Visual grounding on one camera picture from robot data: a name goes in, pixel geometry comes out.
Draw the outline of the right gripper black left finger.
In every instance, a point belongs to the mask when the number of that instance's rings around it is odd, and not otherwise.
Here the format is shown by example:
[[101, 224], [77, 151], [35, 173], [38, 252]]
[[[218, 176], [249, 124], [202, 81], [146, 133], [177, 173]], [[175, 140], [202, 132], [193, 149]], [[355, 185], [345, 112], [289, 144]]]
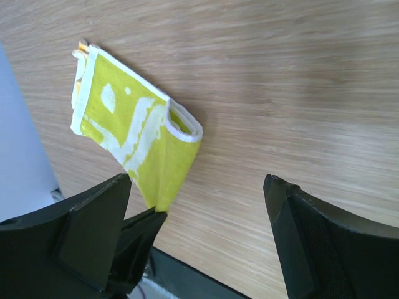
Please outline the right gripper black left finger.
[[131, 180], [118, 174], [80, 194], [1, 222], [1, 298], [100, 298]]

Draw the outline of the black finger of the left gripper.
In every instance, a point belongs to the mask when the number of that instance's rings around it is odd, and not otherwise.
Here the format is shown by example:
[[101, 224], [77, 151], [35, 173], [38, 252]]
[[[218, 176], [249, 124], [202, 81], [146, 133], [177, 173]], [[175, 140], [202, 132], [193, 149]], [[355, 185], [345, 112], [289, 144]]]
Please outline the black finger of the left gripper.
[[126, 298], [141, 280], [155, 238], [167, 218], [154, 208], [125, 219], [107, 282], [108, 298]]

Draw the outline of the yellow green printed towel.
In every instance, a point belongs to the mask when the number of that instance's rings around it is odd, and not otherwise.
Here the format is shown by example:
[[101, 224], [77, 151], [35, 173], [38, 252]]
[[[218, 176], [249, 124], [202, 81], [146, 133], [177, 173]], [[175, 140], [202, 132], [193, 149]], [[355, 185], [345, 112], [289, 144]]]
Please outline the yellow green printed towel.
[[100, 47], [80, 41], [71, 130], [107, 150], [145, 204], [168, 212], [203, 139], [203, 127], [169, 95]]

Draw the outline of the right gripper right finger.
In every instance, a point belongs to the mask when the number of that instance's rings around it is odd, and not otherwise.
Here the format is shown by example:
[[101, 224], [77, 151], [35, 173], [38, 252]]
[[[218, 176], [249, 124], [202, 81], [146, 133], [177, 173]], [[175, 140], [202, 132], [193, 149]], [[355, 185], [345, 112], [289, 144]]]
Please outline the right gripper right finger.
[[289, 298], [398, 298], [398, 228], [275, 175], [263, 191]]

